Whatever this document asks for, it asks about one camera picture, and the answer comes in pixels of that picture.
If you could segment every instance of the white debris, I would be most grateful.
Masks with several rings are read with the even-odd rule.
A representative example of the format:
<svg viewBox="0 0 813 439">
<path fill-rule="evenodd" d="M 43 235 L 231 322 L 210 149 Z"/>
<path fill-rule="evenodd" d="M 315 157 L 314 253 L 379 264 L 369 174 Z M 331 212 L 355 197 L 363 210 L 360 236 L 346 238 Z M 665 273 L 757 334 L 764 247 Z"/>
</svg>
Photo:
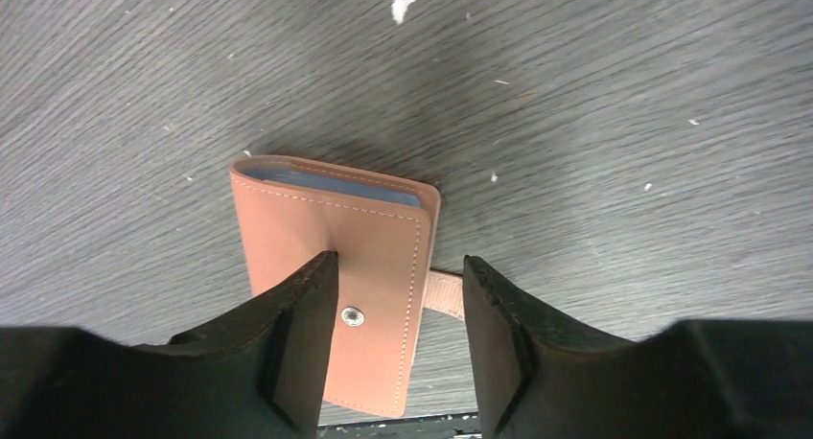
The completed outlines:
<svg viewBox="0 0 813 439">
<path fill-rule="evenodd" d="M 404 23 L 407 8 L 414 2 L 415 0 L 392 0 L 392 18 L 396 24 L 401 25 Z"/>
</svg>

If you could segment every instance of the wood grain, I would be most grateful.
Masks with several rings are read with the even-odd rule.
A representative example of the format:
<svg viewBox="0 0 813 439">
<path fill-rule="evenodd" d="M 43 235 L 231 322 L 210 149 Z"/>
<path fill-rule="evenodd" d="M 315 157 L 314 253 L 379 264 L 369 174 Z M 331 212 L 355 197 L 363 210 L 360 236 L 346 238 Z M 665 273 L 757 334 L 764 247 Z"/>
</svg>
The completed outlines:
<svg viewBox="0 0 813 439">
<path fill-rule="evenodd" d="M 436 267 L 608 332 L 810 318 L 810 3 L 0 0 L 0 320 L 156 343 L 247 299 L 244 150 L 435 184 Z M 475 408 L 463 326 L 422 332 L 407 414 Z"/>
</svg>

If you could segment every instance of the white stitching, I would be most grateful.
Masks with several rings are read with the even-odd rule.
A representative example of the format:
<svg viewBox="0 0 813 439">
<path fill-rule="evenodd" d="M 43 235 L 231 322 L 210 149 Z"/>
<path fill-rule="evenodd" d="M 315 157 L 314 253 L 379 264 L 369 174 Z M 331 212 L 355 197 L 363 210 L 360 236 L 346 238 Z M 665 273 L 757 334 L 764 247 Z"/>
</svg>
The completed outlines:
<svg viewBox="0 0 813 439">
<path fill-rule="evenodd" d="M 409 335 L 409 312 L 410 312 L 410 309 L 412 308 L 412 295 L 413 295 L 413 292 L 414 292 L 414 289 L 415 289 L 415 268 L 417 267 L 417 263 L 418 263 L 418 245 L 419 245 L 419 241 L 420 241 L 420 237 L 421 237 L 421 222 L 418 221 L 418 219 L 413 219 L 412 217 L 401 216 L 401 215 L 398 215 L 398 214 L 387 214 L 385 212 L 371 211 L 371 210 L 368 210 L 368 209 L 361 209 L 359 207 L 346 206 L 344 204 L 336 204 L 334 202 L 321 201 L 321 200 L 318 200 L 318 199 L 310 199 L 310 198 L 301 197 L 301 196 L 288 195 L 288 194 L 285 194 L 285 193 L 272 192 L 272 191 L 269 191 L 269 190 L 265 190 L 265 189 L 262 189 L 262 188 L 257 188 L 257 187 L 254 187 L 252 185 L 249 185 L 247 183 L 244 183 L 244 182 L 239 180 L 239 177 L 234 177 L 233 176 L 232 181 L 234 183 L 240 185 L 241 187 L 246 187 L 249 190 L 254 190 L 254 191 L 265 193 L 265 194 L 268 194 L 268 195 L 289 197 L 289 198 L 292 198 L 292 199 L 299 199 L 299 200 L 302 200 L 302 201 L 316 202 L 316 203 L 319 203 L 319 204 L 326 204 L 326 205 L 329 205 L 329 206 L 336 206 L 336 207 L 341 207 L 341 208 L 344 208 L 344 209 L 351 209 L 351 210 L 354 210 L 354 211 L 362 211 L 364 213 L 376 214 L 376 215 L 379 215 L 379 216 L 387 216 L 387 217 L 392 217 L 392 218 L 397 218 L 397 219 L 412 220 L 412 221 L 415 222 L 415 247 L 414 247 L 414 250 L 412 252 L 412 271 L 411 271 L 410 277 L 409 277 L 409 296 L 408 296 L 408 298 L 406 300 L 406 318 L 405 318 L 405 322 L 404 322 L 404 336 L 401 339 L 401 360 L 399 361 L 399 367 L 398 367 L 398 381 L 396 382 L 396 385 L 395 385 L 395 404 L 393 404 L 391 409 L 382 409 L 382 410 L 380 410 L 381 412 L 394 412 L 395 408 L 398 406 L 398 401 L 399 401 L 400 396 L 401 396 L 401 381 L 402 381 L 403 375 L 404 375 L 404 358 L 407 356 L 407 336 Z M 365 408 L 365 409 L 368 409 L 368 410 L 373 410 L 373 409 L 371 409 L 371 408 L 369 408 L 369 407 L 367 407 L 365 405 L 353 404 L 353 403 L 350 403 L 350 402 L 347 402 L 347 401 L 344 401 L 344 400 L 338 399 L 338 398 L 328 398 L 328 401 L 338 402 L 338 403 L 345 404 L 345 405 L 351 405 L 353 407 L 359 407 L 359 408 Z"/>
</svg>

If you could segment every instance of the wallet flap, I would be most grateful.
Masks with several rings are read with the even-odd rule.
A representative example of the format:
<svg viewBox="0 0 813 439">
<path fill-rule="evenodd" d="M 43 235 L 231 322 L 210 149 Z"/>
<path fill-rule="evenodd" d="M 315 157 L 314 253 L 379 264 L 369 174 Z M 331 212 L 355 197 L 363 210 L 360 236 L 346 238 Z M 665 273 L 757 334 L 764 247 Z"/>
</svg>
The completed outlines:
<svg viewBox="0 0 813 439">
<path fill-rule="evenodd" d="M 397 189 L 417 196 L 420 204 L 255 178 L 263 176 L 258 170 L 274 169 Z M 397 177 L 282 156 L 241 160 L 231 177 L 254 294 L 280 283 L 318 252 L 338 253 L 337 322 L 325 400 L 401 416 L 430 266 L 437 191 Z M 342 318 L 345 310 L 357 315 Z"/>
</svg>

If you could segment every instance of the gray wooden floor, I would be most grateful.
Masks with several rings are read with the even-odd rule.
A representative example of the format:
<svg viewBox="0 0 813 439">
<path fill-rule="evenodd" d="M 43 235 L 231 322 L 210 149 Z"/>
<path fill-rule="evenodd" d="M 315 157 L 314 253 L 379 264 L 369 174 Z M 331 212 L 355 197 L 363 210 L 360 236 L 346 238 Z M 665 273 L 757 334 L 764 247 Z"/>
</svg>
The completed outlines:
<svg viewBox="0 0 813 439">
<path fill-rule="evenodd" d="M 0 322 L 158 343 L 246 300 L 244 150 L 433 183 L 436 267 L 619 335 L 813 317 L 813 0 L 389 3 L 0 0 Z M 407 414 L 473 408 L 427 312 Z"/>
</svg>

